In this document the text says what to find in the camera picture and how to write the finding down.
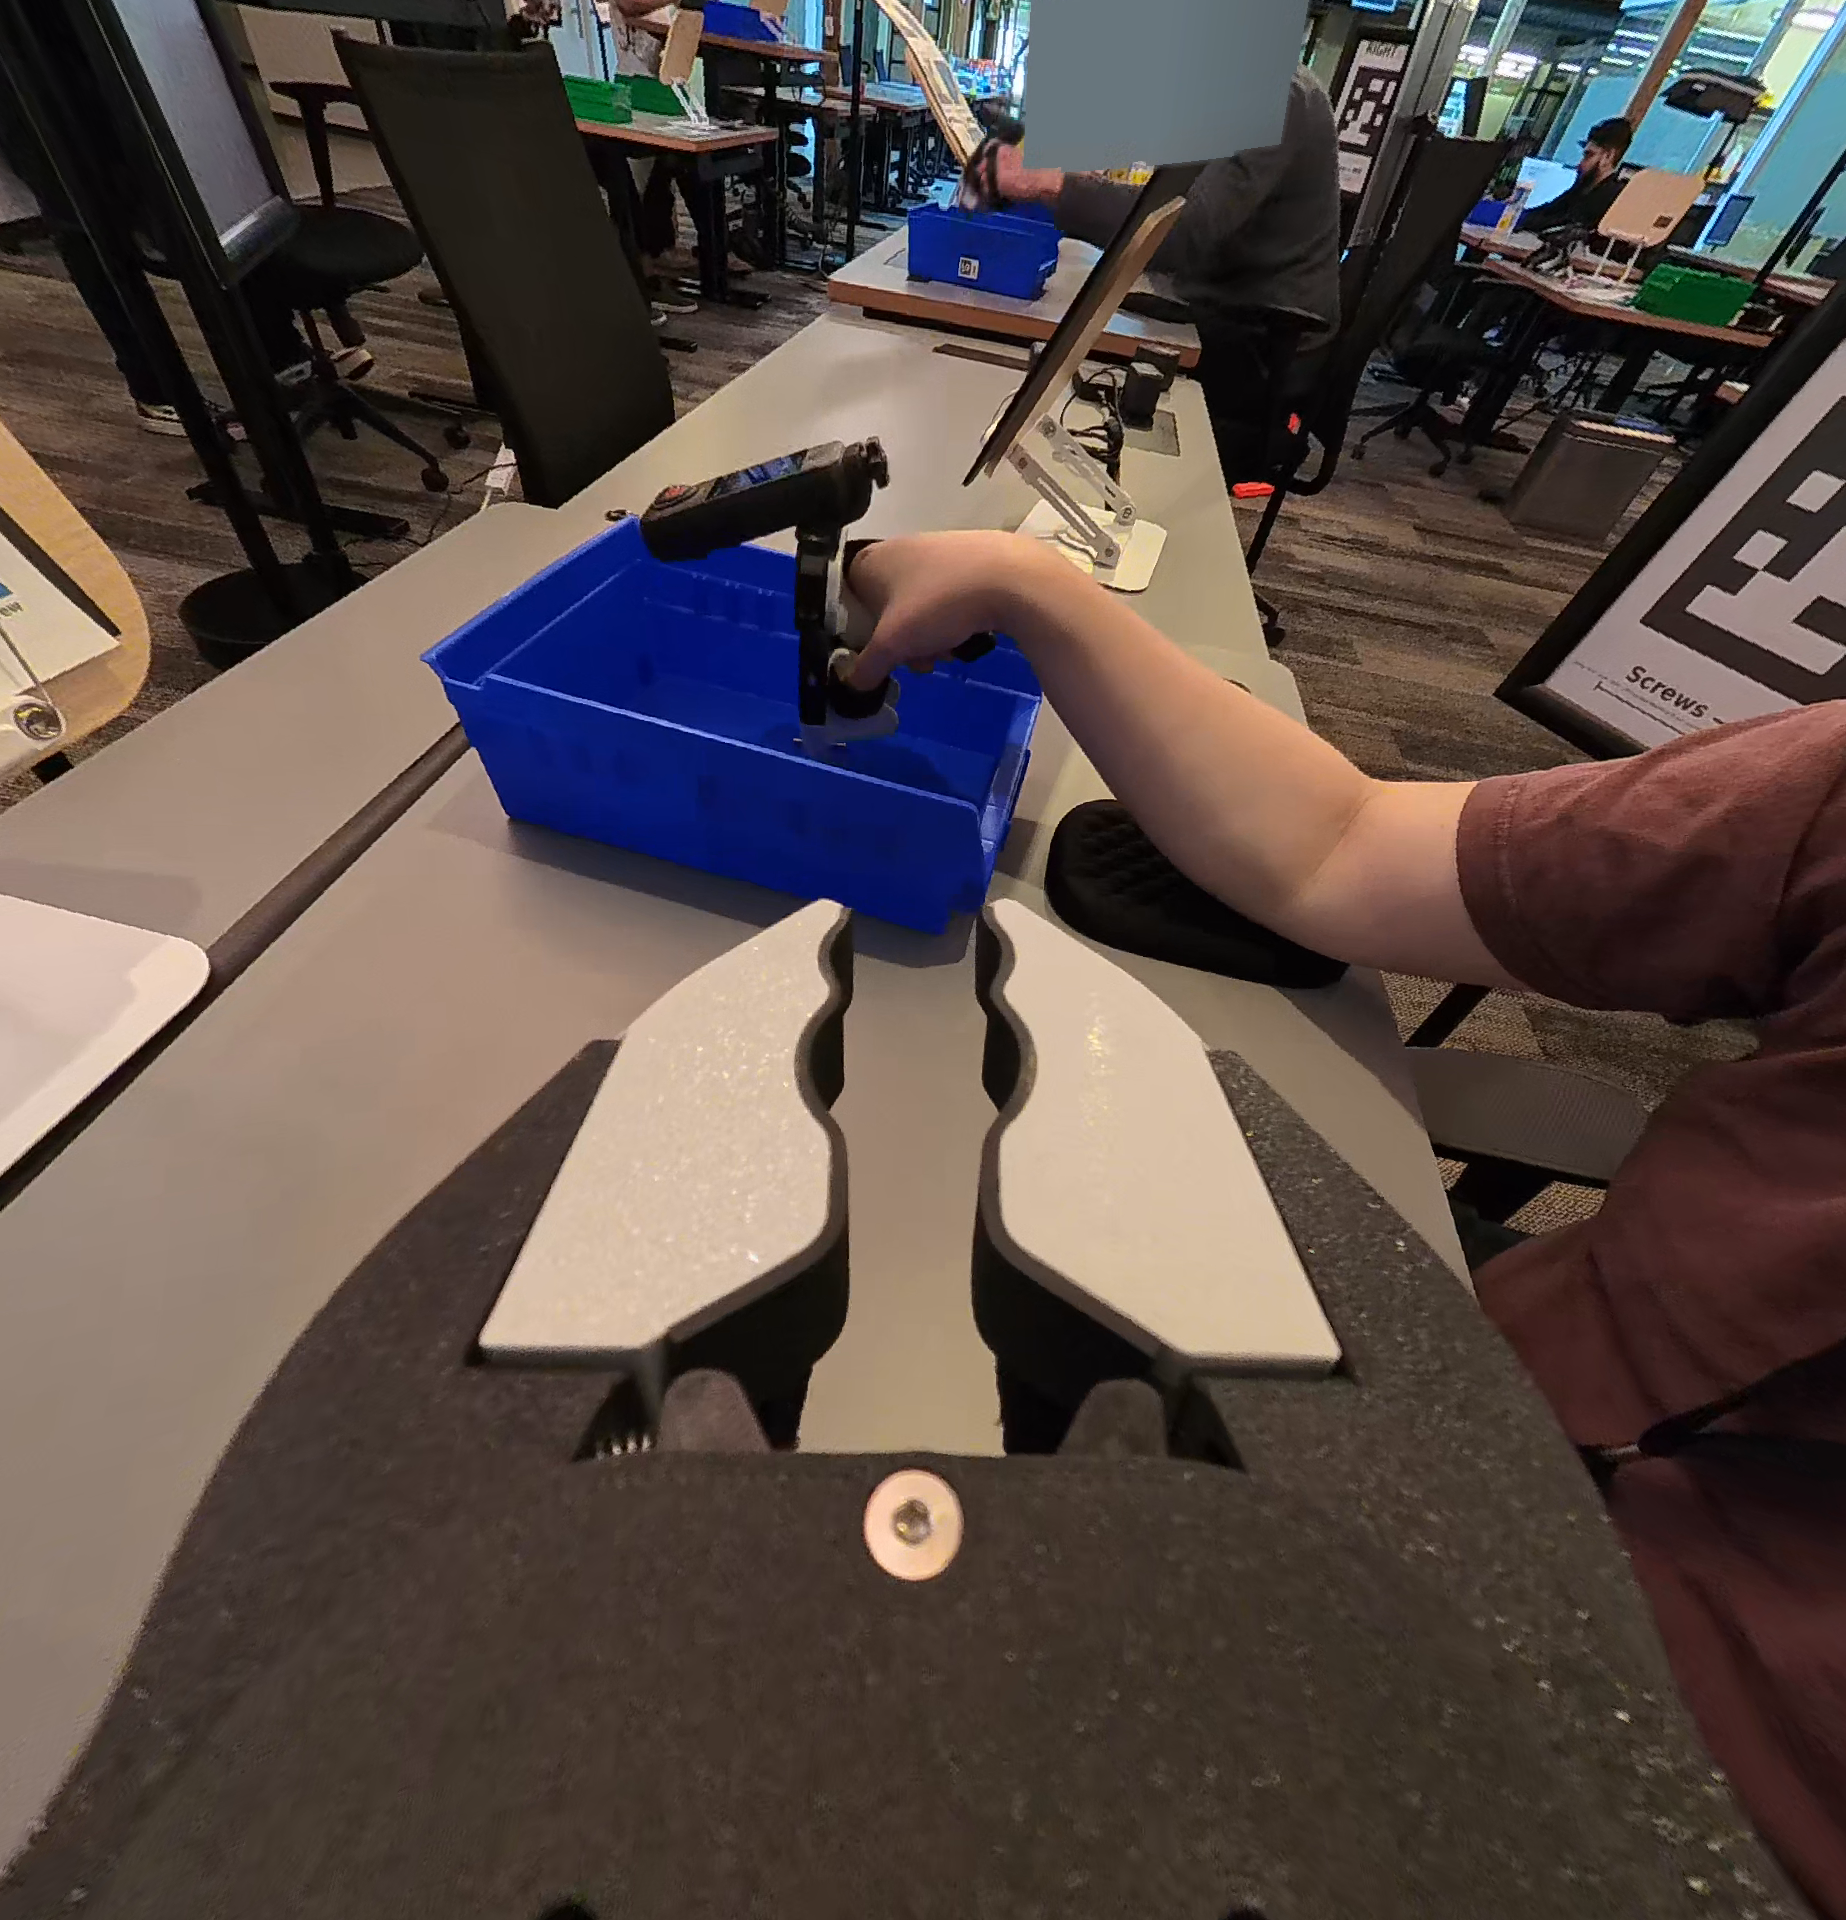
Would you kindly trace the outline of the white hinged board stand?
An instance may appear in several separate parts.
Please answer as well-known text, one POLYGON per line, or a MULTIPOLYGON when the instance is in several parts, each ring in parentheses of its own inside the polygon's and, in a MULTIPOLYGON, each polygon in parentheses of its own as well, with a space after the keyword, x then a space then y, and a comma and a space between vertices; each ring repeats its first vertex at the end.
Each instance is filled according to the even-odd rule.
POLYGON ((1045 418, 1010 446, 1008 464, 1034 495, 1020 538, 1052 548, 1116 594, 1137 597, 1151 587, 1167 532, 1138 516, 1089 446, 1045 418))

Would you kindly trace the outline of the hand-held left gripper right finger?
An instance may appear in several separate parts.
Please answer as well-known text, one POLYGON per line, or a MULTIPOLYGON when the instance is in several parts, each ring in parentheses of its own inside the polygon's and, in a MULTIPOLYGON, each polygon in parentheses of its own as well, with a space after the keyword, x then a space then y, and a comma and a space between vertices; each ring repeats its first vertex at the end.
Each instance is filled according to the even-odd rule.
POLYGON ((975 1327, 1005 1452, 1057 1452, 1103 1387, 1162 1430, 1212 1381, 1330 1379, 1333 1331, 1198 1032, 1016 900, 982 912, 975 1327))

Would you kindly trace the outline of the black framed easel board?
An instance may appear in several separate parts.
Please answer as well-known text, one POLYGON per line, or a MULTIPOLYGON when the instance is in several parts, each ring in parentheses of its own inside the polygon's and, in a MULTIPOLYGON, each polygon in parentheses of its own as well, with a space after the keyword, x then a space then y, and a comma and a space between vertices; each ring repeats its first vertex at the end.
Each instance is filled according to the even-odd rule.
POLYGON ((315 326, 358 287, 350 229, 292 199, 212 5, 59 11, 78 216, 245 553, 180 605, 198 653, 228 669, 358 589, 343 532, 403 532, 335 518, 304 447, 320 424, 370 418, 315 326))

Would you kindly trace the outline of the tilted wooden board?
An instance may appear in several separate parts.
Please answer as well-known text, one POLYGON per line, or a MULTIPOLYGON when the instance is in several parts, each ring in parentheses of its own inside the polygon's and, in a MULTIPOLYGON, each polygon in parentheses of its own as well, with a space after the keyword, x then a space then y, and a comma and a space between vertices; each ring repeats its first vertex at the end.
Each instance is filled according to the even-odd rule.
POLYGON ((1187 188, 1178 182, 1164 195, 1145 195, 1131 212, 1129 222, 1103 251, 1015 397, 997 413, 974 464, 963 475, 963 487, 970 488, 995 475, 1012 455, 1027 449, 1031 432, 1050 413, 1059 390, 1070 385, 1075 372, 1101 343, 1109 319, 1178 225, 1186 199, 1187 188))

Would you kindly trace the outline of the blue plastic bin with divider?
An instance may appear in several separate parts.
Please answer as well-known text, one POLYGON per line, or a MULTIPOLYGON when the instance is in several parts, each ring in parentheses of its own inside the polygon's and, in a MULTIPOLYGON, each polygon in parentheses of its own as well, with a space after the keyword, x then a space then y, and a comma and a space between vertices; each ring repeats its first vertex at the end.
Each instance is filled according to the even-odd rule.
POLYGON ((988 894, 1043 692, 1000 638, 807 751, 796 561, 661 563, 606 526, 425 653, 510 819, 944 931, 988 894))

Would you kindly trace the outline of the distant marker sign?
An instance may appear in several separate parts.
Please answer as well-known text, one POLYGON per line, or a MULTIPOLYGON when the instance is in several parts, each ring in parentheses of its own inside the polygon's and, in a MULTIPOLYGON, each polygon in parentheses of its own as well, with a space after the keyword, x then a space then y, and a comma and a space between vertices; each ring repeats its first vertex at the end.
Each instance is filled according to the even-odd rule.
POLYGON ((1349 56, 1338 92, 1340 159, 1368 162, 1384 146, 1414 43, 1361 38, 1349 56))

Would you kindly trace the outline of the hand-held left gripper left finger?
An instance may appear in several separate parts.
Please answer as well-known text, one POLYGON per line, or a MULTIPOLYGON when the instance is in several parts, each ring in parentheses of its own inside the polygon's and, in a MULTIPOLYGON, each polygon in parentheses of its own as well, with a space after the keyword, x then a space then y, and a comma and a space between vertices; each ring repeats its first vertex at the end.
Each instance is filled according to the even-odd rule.
POLYGON ((850 1310, 834 1118, 852 912, 817 900, 688 972, 615 1046, 478 1360, 666 1387, 721 1372, 791 1446, 850 1310))

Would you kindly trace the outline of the person's right forearm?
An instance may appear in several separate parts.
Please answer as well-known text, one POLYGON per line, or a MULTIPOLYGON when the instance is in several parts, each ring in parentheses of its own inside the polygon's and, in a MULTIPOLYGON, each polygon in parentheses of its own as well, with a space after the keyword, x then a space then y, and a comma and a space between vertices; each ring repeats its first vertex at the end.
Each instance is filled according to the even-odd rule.
POLYGON ((997 617, 1151 845, 1250 922, 1332 960, 1514 983, 1458 877, 1472 782, 1374 779, 1062 561, 1005 572, 997 617))

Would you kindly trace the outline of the grey metal box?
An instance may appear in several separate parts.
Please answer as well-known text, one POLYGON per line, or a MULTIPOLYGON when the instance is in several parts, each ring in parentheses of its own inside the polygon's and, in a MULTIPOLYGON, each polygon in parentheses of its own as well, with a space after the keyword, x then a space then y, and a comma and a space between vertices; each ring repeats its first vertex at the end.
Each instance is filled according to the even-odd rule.
POLYGON ((1507 520, 1531 534, 1606 542, 1677 440, 1641 419, 1550 419, 1505 495, 1507 520))

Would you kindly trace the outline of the framed marker sign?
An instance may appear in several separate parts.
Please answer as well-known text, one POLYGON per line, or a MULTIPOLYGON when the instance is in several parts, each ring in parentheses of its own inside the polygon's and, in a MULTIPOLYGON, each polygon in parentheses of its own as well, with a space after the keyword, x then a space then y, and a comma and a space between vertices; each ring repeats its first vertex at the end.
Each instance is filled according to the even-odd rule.
POLYGON ((1846 279, 1495 697, 1594 758, 1846 699, 1846 279))

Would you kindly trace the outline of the person's right hand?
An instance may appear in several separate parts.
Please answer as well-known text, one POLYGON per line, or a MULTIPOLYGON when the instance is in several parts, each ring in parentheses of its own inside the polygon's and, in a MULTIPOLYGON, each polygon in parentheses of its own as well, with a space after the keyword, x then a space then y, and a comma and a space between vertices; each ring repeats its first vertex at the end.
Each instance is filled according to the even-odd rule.
POLYGON ((1031 662, 1050 699, 1073 689, 1063 606, 1085 585, 1049 547, 1002 532, 946 532, 863 544, 844 591, 867 641, 837 681, 878 689, 900 669, 928 670, 971 637, 1000 631, 1031 662))

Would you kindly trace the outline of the small blue storage bin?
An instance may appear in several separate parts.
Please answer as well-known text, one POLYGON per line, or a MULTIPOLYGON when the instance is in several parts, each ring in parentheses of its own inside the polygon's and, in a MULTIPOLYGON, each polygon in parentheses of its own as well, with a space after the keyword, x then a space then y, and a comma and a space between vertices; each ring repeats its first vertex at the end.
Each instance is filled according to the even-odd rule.
POLYGON ((914 281, 1008 299, 1040 299, 1062 251, 1059 227, 1040 207, 919 204, 909 209, 908 240, 914 281))

